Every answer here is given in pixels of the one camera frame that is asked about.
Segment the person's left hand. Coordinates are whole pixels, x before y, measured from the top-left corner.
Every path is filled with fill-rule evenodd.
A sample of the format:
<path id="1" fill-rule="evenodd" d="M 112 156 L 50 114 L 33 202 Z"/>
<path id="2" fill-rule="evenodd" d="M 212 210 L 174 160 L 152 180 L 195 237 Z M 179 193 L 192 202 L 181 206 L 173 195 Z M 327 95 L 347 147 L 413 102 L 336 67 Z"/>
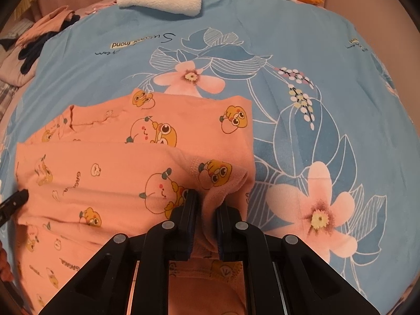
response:
<path id="1" fill-rule="evenodd" d="M 12 282 L 14 280 L 11 265 L 7 261 L 7 253 L 2 243 L 0 243 L 0 277 L 3 282 Z"/>

